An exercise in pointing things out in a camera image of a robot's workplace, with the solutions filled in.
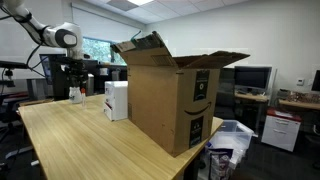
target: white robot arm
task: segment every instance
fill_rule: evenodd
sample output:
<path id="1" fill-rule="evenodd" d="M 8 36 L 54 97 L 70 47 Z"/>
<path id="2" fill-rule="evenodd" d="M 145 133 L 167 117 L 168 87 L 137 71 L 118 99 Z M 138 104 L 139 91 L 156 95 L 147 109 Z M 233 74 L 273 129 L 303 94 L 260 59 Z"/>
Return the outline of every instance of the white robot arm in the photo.
<path id="1" fill-rule="evenodd" d="M 83 59 L 82 34 L 80 27 L 73 23 L 48 26 L 38 22 L 25 8 L 24 0 L 0 0 L 2 10 L 12 16 L 39 45 L 67 49 L 67 57 Z"/>

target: wooden table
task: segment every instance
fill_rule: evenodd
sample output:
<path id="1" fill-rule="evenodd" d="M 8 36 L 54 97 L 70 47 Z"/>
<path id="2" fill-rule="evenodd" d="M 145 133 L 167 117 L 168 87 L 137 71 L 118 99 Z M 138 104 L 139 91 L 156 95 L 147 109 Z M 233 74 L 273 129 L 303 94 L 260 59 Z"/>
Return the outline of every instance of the wooden table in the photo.
<path id="1" fill-rule="evenodd" d="M 174 179 L 208 141 L 173 158 L 129 120 L 109 121 L 102 99 L 19 108 L 47 179 Z M 221 124 L 214 118 L 211 137 Z"/>
<path id="2" fill-rule="evenodd" d="M 314 103 L 303 103 L 303 102 L 292 102 L 292 101 L 287 101 L 287 100 L 279 100 L 279 104 L 286 105 L 286 106 L 305 108 L 305 109 L 320 110 L 320 104 L 314 104 Z"/>
<path id="3" fill-rule="evenodd" d="M 258 112 L 257 112 L 257 116 L 256 116 L 256 124 L 255 124 L 255 129 L 254 129 L 254 137 L 258 137 L 259 136 L 259 125 L 260 125 L 260 120 L 262 117 L 261 113 L 262 113 L 262 109 L 263 109 L 263 104 L 268 102 L 268 100 L 269 100 L 268 97 L 262 96 L 262 95 L 252 95 L 250 93 L 240 94 L 237 92 L 235 92 L 234 95 L 236 98 L 259 102 L 259 108 L 258 108 Z"/>

